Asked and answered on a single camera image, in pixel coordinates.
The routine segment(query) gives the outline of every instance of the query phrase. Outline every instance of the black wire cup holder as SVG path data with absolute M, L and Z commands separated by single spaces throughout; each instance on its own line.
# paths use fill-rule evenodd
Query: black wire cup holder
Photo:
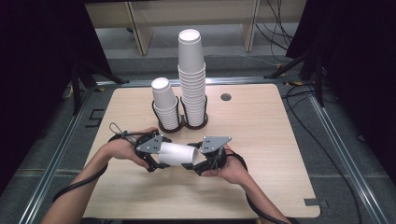
M 204 112 L 205 115 L 204 115 L 204 120 L 203 120 L 203 123 L 202 123 L 201 125 L 199 125 L 199 126 L 191 126 L 191 125 L 189 124 L 189 117 L 187 116 L 186 106 L 184 105 L 183 99 L 181 98 L 181 96 L 180 96 L 180 101 L 181 101 L 181 105 L 183 106 L 183 110 L 184 110 L 184 112 L 185 112 L 184 120 L 185 120 L 185 126 L 186 126 L 186 128 L 191 129 L 191 130 L 199 130 L 199 129 L 204 128 L 204 127 L 206 126 L 207 122 L 209 121 L 209 116 L 208 116 L 207 113 L 206 113 L 206 108 L 207 108 L 207 96 L 205 95 L 205 112 Z
M 175 129 L 173 129 L 173 130 L 168 130 L 168 129 L 165 129 L 163 127 L 163 124 L 161 123 L 160 117 L 158 117 L 157 111 L 155 111 L 154 101 L 152 101 L 152 103 L 151 103 L 152 111 L 154 112 L 155 117 L 157 117 L 157 120 L 158 120 L 158 126 L 161 129 L 161 131 L 163 131 L 164 133 L 177 133 L 178 131 L 180 131 L 183 128 L 183 126 L 185 126 L 185 121 L 184 121 L 183 116 L 179 116 L 179 113 L 178 113 L 178 102 L 179 102 L 179 100 L 178 100 L 177 96 L 176 96 L 176 99 L 177 99 L 176 112 L 177 112 L 177 123 L 178 123 L 178 126 Z
M 176 96 L 176 99 L 177 99 L 176 112 L 177 112 L 177 122 L 178 122 L 178 126 L 177 126 L 175 129 L 173 129 L 173 130 L 168 130 L 168 129 L 165 129 L 165 128 L 163 127 L 163 124 L 161 123 L 160 117 L 158 117 L 157 111 L 155 111 L 155 108 L 154 108 L 154 101 L 152 101 L 152 103 L 151 103 L 152 111 L 154 112 L 155 117 L 157 117 L 158 126 L 159 126 L 159 128 L 161 129 L 161 131 L 163 131 L 164 133 L 177 133 L 177 132 L 180 131 L 183 127 L 186 127 L 186 128 L 188 128 L 188 129 L 191 129 L 191 130 L 199 130 L 199 129 L 202 129 L 202 128 L 204 128 L 204 127 L 206 126 L 207 122 L 209 121 L 209 116 L 208 116 L 207 113 L 206 113 L 206 108 L 207 108 L 207 96 L 205 96 L 205 115 L 204 115 L 204 120 L 203 120 L 203 123 L 202 123 L 201 125 L 199 125 L 199 126 L 191 126 L 191 125 L 189 124 L 189 118 L 188 118 L 188 116 L 187 116 L 186 106 L 183 104 L 183 101 L 182 101 L 182 99 L 181 99 L 181 96 L 180 96 L 180 100 L 178 100 L 177 96 Z M 178 115 L 178 114 L 179 114 L 179 113 L 178 113 L 178 112 L 179 112 L 179 111 L 178 111 L 178 103 L 179 103 L 179 102 L 181 102 L 181 105 L 183 106 L 183 110 L 184 110 L 184 112 L 185 112 L 185 115 L 181 115 L 181 116 Z

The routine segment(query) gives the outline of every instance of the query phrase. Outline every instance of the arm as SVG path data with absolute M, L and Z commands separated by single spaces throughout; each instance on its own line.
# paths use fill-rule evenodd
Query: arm
M 140 133 L 149 133 L 155 128 L 149 128 Z M 134 147 L 124 139 L 113 140 L 95 153 L 92 159 L 84 167 L 81 173 L 71 182 L 71 184 L 89 178 L 98 173 L 112 159 L 131 160 L 136 164 L 149 168 L 145 161 L 141 160 L 134 153 Z M 77 189 L 66 192 L 66 194 L 56 200 L 44 216 L 41 223 L 79 223 L 84 215 L 88 201 L 91 198 L 93 189 L 98 179 L 81 186 Z
M 230 148 L 225 145 L 227 153 L 232 153 Z M 214 172 L 205 171 L 202 176 L 214 176 Z M 231 184 L 237 184 L 242 187 L 253 204 L 265 214 L 290 223 L 288 219 L 276 208 L 276 206 L 265 195 L 262 189 L 254 181 L 253 177 L 248 173 L 242 163 L 234 157 L 227 157 L 227 163 L 218 171 L 217 176 L 222 177 Z M 263 224 L 272 223 L 262 217 L 260 220 Z

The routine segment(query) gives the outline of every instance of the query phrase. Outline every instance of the metal rail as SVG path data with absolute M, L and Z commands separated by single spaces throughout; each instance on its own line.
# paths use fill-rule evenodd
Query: metal rail
M 313 90 L 311 86 L 306 86 L 306 88 L 309 91 Z M 318 117 L 320 118 L 323 127 L 325 128 L 327 134 L 332 140 L 332 144 L 334 145 L 334 148 L 337 151 L 337 154 L 341 162 L 343 163 L 346 172 L 349 174 L 349 177 L 353 185 L 355 186 L 355 189 L 361 196 L 361 200 L 363 201 L 363 204 L 366 207 L 373 222 L 377 224 L 389 223 L 372 189 L 368 185 L 359 167 L 353 160 L 352 156 L 349 154 L 346 145 L 344 144 L 343 140 L 341 139 L 340 135 L 332 124 L 332 120 L 327 114 L 326 109 L 319 105 L 315 97 L 310 96 L 309 100 L 317 111 Z
M 53 177 L 55 176 L 56 169 L 58 168 L 59 164 L 61 163 L 62 158 L 64 157 L 64 153 L 66 152 L 67 146 L 69 144 L 69 140 L 76 129 L 78 122 L 81 118 L 81 115 L 84 111 L 85 105 L 87 104 L 88 100 L 90 99 L 93 93 L 93 89 L 88 89 L 86 95 L 84 97 L 84 101 L 81 105 L 80 110 L 74 115 L 67 128 L 64 132 L 64 136 L 61 139 L 58 147 L 55 150 L 54 155 L 52 156 L 51 161 L 49 162 L 49 166 L 45 173 L 42 175 L 38 186 L 35 189 L 27 207 L 21 217 L 20 224 L 29 224 L 32 223 L 35 219 L 35 215 L 37 214 L 40 205 L 42 204 L 44 197 L 50 187 L 50 183 L 52 182 Z

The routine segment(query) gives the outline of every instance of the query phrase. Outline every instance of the white cylinder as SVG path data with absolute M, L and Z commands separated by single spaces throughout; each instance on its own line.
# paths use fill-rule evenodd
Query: white cylinder
M 198 149 L 186 145 L 163 142 L 159 160 L 171 166 L 181 166 L 181 163 L 195 164 L 198 158 Z

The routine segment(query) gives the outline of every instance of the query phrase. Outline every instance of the cable on floor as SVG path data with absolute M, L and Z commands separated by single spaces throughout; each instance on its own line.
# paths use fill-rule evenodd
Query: cable on floor
M 358 220 L 359 220 L 359 224 L 361 224 L 361 210 L 359 209 L 359 203 L 358 203 L 358 198 L 356 197 L 356 194 L 352 188 L 352 186 L 349 184 L 349 182 L 347 181 L 346 177 L 344 176 L 344 174 L 342 173 L 341 169 L 337 166 L 337 164 L 335 163 L 334 159 L 332 158 L 332 156 L 330 155 L 330 153 L 328 152 L 328 150 L 319 142 L 319 140 L 308 130 L 308 128 L 306 128 L 306 126 L 303 124 L 303 122 L 298 118 L 298 116 L 296 115 L 295 111 L 293 110 L 293 107 L 290 105 L 290 101 L 289 98 L 292 96 L 290 95 L 291 92 L 296 89 L 297 87 L 302 87 L 305 85 L 300 85 L 300 86 L 294 86 L 292 88 L 290 88 L 286 94 L 286 97 L 284 99 L 286 99 L 286 103 L 291 111 L 291 113 L 293 114 L 293 116 L 297 119 L 297 121 L 302 125 L 302 127 L 309 133 L 309 135 L 311 135 L 311 137 L 315 140 L 315 142 L 317 142 L 317 144 L 320 146 L 320 148 L 322 149 L 322 151 L 326 154 L 327 158 L 329 159 L 329 161 L 332 163 L 333 167 L 335 168 L 335 170 L 337 171 L 337 173 L 343 178 L 344 182 L 346 183 L 346 186 L 348 187 L 355 207 L 356 207 L 356 211 L 358 214 Z

